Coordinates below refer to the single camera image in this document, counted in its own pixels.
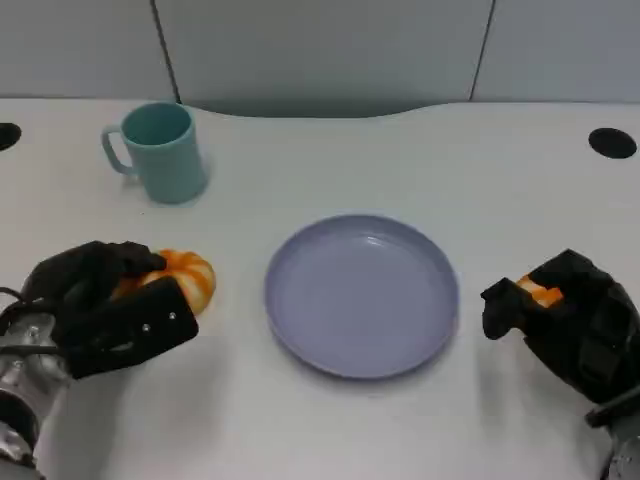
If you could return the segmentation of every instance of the panel seam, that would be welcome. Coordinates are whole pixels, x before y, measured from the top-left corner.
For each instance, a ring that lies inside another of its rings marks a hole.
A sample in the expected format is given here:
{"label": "panel seam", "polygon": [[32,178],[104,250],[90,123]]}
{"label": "panel seam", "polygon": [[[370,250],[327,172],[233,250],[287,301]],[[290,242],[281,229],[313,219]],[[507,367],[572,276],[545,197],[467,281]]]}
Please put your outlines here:
{"label": "panel seam", "polygon": [[480,68],[482,68],[482,62],[484,61],[484,54],[487,49],[487,40],[489,39],[489,33],[491,30],[491,26],[493,25],[493,17],[496,11],[496,2],[497,0],[491,0],[491,7],[489,8],[489,17],[487,18],[487,27],[484,29],[484,36],[482,37],[482,46],[480,47],[480,56],[478,57],[478,65],[476,66],[476,71],[475,71],[475,74],[473,75],[473,84],[471,85],[471,93],[469,94],[469,101],[473,101],[473,97],[476,94],[476,86],[478,85]]}
{"label": "panel seam", "polygon": [[160,22],[160,14],[158,13],[158,6],[156,5],[156,0],[149,0],[149,4],[151,6],[151,14],[153,15],[153,23],[156,25],[156,32],[158,33],[158,40],[160,41],[160,48],[162,49],[162,56],[164,58],[165,66],[167,67],[167,72],[169,73],[169,82],[171,83],[171,91],[173,92],[173,97],[177,103],[182,103],[182,99],[180,98],[180,90],[178,90],[178,82],[176,82],[175,71],[173,70],[173,64],[171,63],[171,57],[169,56],[169,49],[167,47],[167,41],[164,37],[164,32],[162,30],[162,24]]}

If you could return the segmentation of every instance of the black robotic glove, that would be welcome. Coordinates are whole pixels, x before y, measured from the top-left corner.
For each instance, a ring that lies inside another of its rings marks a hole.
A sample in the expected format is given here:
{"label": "black robotic glove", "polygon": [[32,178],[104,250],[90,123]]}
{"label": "black robotic glove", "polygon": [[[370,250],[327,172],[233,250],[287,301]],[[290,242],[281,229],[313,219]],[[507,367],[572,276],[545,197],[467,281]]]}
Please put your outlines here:
{"label": "black robotic glove", "polygon": [[593,402],[640,383],[638,311],[622,285],[586,257],[566,250],[518,283],[504,278],[481,296],[488,338],[522,330],[531,351]]}
{"label": "black robotic glove", "polygon": [[171,277],[114,298],[123,278],[165,267],[164,258],[132,242],[94,241],[62,252],[36,266],[19,301],[0,316],[0,334],[26,313],[47,312],[56,319],[55,353],[75,379],[140,364],[198,333]]}

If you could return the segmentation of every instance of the mug handle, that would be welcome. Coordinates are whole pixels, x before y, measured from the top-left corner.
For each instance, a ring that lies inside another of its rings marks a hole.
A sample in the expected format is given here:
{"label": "mug handle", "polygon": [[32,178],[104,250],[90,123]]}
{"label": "mug handle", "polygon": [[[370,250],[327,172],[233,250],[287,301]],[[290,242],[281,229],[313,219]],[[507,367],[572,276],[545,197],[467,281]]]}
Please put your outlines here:
{"label": "mug handle", "polygon": [[109,163],[116,172],[121,173],[122,175],[135,175],[135,169],[133,167],[130,167],[129,165],[125,165],[124,163],[122,163],[118,159],[116,152],[113,151],[111,139],[109,138],[109,135],[112,133],[120,133],[120,127],[116,125],[109,125],[108,127],[105,127],[104,130],[102,130],[101,135],[102,148],[104,148],[104,153],[107,154]]}

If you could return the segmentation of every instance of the gray wall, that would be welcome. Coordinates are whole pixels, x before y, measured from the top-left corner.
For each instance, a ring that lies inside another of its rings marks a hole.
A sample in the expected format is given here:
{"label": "gray wall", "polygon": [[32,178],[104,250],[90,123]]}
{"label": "gray wall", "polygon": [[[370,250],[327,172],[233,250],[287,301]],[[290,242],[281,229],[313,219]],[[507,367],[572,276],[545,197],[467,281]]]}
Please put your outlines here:
{"label": "gray wall", "polygon": [[366,115],[468,100],[491,0],[158,0],[185,103]]}
{"label": "gray wall", "polygon": [[156,2],[182,100],[217,111],[640,101],[640,0],[8,0],[0,96],[174,99]]}
{"label": "gray wall", "polygon": [[496,0],[474,100],[640,101],[640,0]]}
{"label": "gray wall", "polygon": [[0,96],[173,98],[148,0],[3,0]]}

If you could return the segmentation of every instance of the teal mug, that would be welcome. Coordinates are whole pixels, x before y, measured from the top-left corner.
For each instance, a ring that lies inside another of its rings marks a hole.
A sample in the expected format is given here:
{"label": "teal mug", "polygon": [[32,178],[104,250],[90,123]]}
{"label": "teal mug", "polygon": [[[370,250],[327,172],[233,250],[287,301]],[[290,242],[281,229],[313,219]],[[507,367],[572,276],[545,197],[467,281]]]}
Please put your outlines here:
{"label": "teal mug", "polygon": [[[122,163],[113,151],[109,138],[112,133],[122,136],[131,166]],[[177,103],[150,103],[136,108],[120,126],[111,125],[102,131],[102,147],[113,169],[138,176],[156,202],[186,202],[207,184],[193,118]]]}

